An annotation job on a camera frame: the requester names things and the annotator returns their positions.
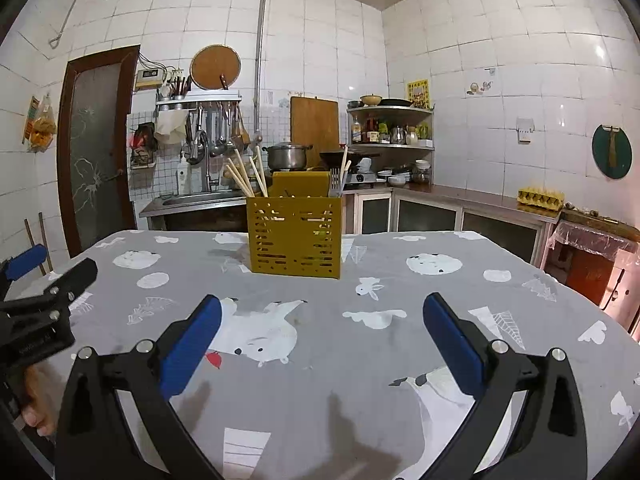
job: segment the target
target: plastic bag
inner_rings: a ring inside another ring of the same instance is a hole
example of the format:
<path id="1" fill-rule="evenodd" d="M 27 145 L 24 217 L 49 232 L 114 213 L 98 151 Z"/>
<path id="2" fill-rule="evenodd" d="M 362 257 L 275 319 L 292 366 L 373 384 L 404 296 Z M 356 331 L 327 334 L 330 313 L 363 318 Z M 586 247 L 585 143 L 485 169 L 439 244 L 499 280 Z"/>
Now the plastic bag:
<path id="1" fill-rule="evenodd" d="M 36 118 L 33 121 L 33 131 L 29 138 L 31 148 L 46 150 L 57 132 L 58 127 L 56 126 L 56 118 L 51 106 L 51 97 L 47 93 L 40 101 Z"/>

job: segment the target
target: electrical box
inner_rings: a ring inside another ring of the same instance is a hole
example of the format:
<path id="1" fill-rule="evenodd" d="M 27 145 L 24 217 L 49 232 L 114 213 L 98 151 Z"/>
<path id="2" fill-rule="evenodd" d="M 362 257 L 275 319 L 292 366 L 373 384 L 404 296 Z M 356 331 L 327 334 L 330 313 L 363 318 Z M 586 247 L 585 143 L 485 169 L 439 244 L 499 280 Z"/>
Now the electrical box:
<path id="1" fill-rule="evenodd" d="M 139 70 L 136 76 L 136 91 L 160 88 L 164 81 L 164 70 L 161 68 L 150 68 Z"/>

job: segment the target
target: yellow bowl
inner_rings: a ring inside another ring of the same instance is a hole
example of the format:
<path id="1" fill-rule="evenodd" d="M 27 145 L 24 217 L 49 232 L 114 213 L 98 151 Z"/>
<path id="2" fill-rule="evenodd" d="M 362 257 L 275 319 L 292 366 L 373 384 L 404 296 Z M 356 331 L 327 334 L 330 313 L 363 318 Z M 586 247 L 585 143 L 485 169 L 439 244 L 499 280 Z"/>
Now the yellow bowl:
<path id="1" fill-rule="evenodd" d="M 363 95 L 360 100 L 367 106 L 378 106 L 382 101 L 382 97 L 379 95 Z"/>

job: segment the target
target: yellow egg tray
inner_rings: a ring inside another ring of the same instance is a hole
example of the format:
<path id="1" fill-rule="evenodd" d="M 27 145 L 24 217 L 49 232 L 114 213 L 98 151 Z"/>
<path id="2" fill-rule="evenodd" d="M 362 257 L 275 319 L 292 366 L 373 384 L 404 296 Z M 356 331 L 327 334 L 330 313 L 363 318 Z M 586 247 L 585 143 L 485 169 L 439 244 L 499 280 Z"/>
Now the yellow egg tray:
<path id="1" fill-rule="evenodd" d="M 518 190 L 518 202 L 543 207 L 551 211 L 560 211 L 564 205 L 564 193 L 552 189 L 523 187 Z"/>

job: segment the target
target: door handle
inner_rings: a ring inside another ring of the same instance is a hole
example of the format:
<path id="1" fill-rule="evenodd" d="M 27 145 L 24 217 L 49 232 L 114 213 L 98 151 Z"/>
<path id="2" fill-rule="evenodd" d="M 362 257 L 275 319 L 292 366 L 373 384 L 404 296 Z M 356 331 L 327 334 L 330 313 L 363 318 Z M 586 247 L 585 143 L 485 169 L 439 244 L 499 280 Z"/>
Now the door handle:
<path id="1" fill-rule="evenodd" d="M 121 169 L 119 169 L 118 171 L 116 171 L 116 174 L 115 174 L 115 175 L 110 176 L 109 178 L 105 178 L 105 179 L 103 180 L 103 182 L 108 182 L 108 181 L 110 181 L 110 180 L 114 180 L 114 179 L 118 178 L 119 176 L 121 176 L 123 173 L 124 173 L 124 170 L 121 168 Z"/>

